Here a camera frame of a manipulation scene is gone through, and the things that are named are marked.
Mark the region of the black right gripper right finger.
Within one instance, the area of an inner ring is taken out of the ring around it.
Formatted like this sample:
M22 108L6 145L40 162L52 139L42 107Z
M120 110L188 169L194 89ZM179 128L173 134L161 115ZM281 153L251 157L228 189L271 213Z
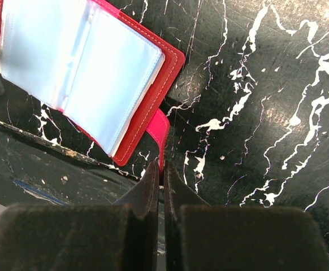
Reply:
M168 270L329 270L318 225L297 208L210 206L163 171Z

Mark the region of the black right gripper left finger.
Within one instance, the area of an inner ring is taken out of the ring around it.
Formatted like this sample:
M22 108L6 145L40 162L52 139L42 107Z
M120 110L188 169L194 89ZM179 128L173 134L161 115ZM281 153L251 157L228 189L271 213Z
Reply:
M159 165L111 205L21 204L0 215L0 270L156 270Z

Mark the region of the red leather card holder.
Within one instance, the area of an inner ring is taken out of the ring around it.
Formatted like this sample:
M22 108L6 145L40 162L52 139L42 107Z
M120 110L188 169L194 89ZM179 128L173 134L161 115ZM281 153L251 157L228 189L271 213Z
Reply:
M0 74L60 111L119 165L142 135L164 166L160 104L184 54L107 1L0 1Z

